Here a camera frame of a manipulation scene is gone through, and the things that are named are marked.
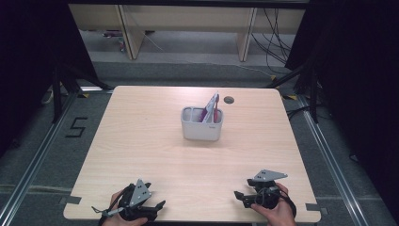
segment gray floor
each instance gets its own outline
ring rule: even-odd
[[[198,68],[203,69],[201,66],[204,64],[209,65],[207,68],[212,72],[220,70],[224,76],[231,74],[231,77],[236,76],[236,73],[241,73],[249,79],[243,82],[237,78],[234,83],[227,84],[220,81],[213,81],[213,83],[205,81],[199,84],[200,86],[222,84],[232,87],[261,87],[271,81],[270,75],[282,76],[282,73],[274,73],[265,65],[269,65],[276,71],[287,73],[287,70],[280,68],[283,66],[280,62],[271,56],[266,56],[254,41],[249,46],[247,61],[240,62],[234,34],[156,31],[148,34],[138,59],[132,61],[120,50],[120,39],[104,38],[102,33],[102,31],[81,32],[99,77],[105,80],[104,82],[112,83],[110,85],[130,84],[132,81],[140,81],[138,85],[148,85],[154,83],[154,79],[143,78],[162,76],[162,72],[166,70],[182,70],[187,73],[187,76],[203,76],[201,73],[205,71],[198,72]],[[291,45],[294,36],[283,36],[283,38],[288,45]],[[273,49],[276,54],[280,54],[279,48]],[[135,66],[144,70],[139,74],[132,73]],[[166,81],[156,80],[156,82],[165,86],[184,84],[182,81],[167,79]],[[279,88],[281,94],[292,94],[294,82],[290,81],[282,85]],[[35,175],[24,201],[15,213],[11,225],[96,225],[93,220],[64,219],[62,216],[64,204],[60,200],[67,197],[72,190],[74,180],[80,170],[79,166],[83,164],[110,95],[90,94],[88,98],[77,98],[74,101],[50,152],[40,165],[40,171]],[[283,100],[283,103],[287,110],[300,107],[300,102],[295,100]],[[21,140],[24,141],[21,143],[22,146],[11,149],[0,159],[0,203],[6,203],[13,187],[23,177],[30,160],[51,126],[48,119],[51,119],[52,114],[52,106],[44,105],[21,135]],[[364,170],[348,158],[350,150],[327,109],[318,108],[318,115],[319,126],[328,147],[333,151],[344,178],[355,194],[368,223],[370,225],[396,225]],[[67,139],[66,135],[73,133],[69,128],[76,117],[88,118],[80,121],[81,124],[79,124],[86,126],[87,129],[80,138]],[[300,112],[295,115],[291,119],[291,125],[316,200],[322,211],[322,219],[318,225],[356,225],[331,176],[326,159],[306,123],[304,114]]]

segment metal rail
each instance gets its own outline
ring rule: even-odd
[[[301,107],[308,105],[305,100],[305,97],[298,96],[298,99]],[[343,171],[341,170],[338,162],[335,160],[334,153],[330,150],[328,143],[324,138],[319,125],[314,123],[310,112],[305,111],[304,115],[309,127],[311,128],[311,132],[314,135],[314,138],[316,139],[317,145],[319,146],[320,151],[326,160],[329,172],[331,173],[331,176],[334,179],[334,182],[338,190],[340,191],[340,194],[343,198],[343,202],[345,203],[346,208],[348,209],[349,215],[353,219],[355,225],[359,226],[369,225],[367,219],[363,214],[361,206],[355,197],[355,194],[353,193],[350,185],[347,183],[343,175]]]
[[[46,137],[39,146],[23,177],[21,178],[20,182],[15,186],[13,192],[11,193],[11,196],[8,198],[7,203],[3,206],[0,213],[0,223],[2,226],[8,226],[14,218],[15,214],[17,213],[21,203],[24,200],[27,190],[35,179],[35,176],[37,175],[40,166],[43,163],[49,151],[49,148],[55,140],[59,128],[61,127],[65,116],[67,115],[68,110],[71,108],[72,103],[74,102],[76,97],[77,93],[69,94],[64,104],[63,113],[60,115],[58,121],[53,123],[50,127]]]

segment gray metal part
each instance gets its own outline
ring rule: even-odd
[[[146,185],[141,179],[137,180],[135,191],[133,192],[132,199],[130,200],[130,206],[137,205],[151,196],[151,192],[147,189]]]
[[[288,175],[281,172],[262,169],[258,174],[253,177],[254,182],[269,182],[277,179],[285,178]]]
[[[112,210],[112,211],[107,212],[106,215],[107,215],[108,217],[112,217],[112,216],[116,215],[117,213],[119,213],[119,212],[122,211],[122,210],[124,210],[124,208],[123,208],[123,207],[120,207],[120,208],[118,208],[118,209],[114,209],[114,210]]]

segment tape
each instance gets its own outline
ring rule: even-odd
[[[308,211],[320,211],[320,206],[318,204],[313,204],[313,203],[305,203],[306,204],[306,210]]]
[[[281,95],[282,100],[297,100],[296,95]]]
[[[62,197],[61,200],[59,201],[60,204],[79,204],[79,202],[82,200],[81,197],[75,197],[75,196],[69,196],[69,197]]]
[[[89,94],[88,93],[83,93],[83,94],[79,94],[77,96],[77,98],[88,98]]]

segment wooden panel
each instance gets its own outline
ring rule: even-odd
[[[244,32],[251,8],[124,6],[142,30]]]
[[[252,34],[252,27],[255,24],[256,18],[256,8],[252,8],[251,12],[247,18],[247,30],[246,33],[237,33],[236,36],[236,43],[238,49],[238,56],[240,61],[245,62],[247,60],[248,48],[250,44],[251,34]]]
[[[304,13],[304,9],[278,9],[279,33],[295,35]],[[253,33],[273,33],[266,15],[271,24],[275,26],[276,11],[273,8],[266,8],[265,10],[258,8],[255,25],[252,30]]]
[[[77,27],[82,30],[121,30],[114,5],[69,4]]]

